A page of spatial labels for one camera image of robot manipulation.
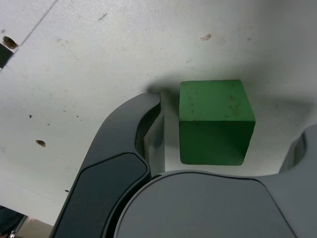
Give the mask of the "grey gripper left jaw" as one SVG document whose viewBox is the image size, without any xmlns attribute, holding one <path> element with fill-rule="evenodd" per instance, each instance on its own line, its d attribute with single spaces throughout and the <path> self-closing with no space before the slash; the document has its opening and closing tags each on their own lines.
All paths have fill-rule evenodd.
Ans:
<svg viewBox="0 0 317 238">
<path fill-rule="evenodd" d="M 144 138 L 161 112 L 160 93 L 143 93 L 102 123 L 51 233 L 53 238 L 111 238 L 131 197 L 151 181 Z"/>
</svg>

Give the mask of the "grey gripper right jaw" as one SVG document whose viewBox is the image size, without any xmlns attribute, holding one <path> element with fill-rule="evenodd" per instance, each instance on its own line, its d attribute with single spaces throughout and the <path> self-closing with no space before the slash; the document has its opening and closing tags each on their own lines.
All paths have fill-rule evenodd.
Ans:
<svg viewBox="0 0 317 238">
<path fill-rule="evenodd" d="M 124 208 L 116 238 L 314 238 L 317 235 L 317 127 L 288 157 L 299 162 L 261 177 L 202 171 L 164 173 Z"/>
</svg>

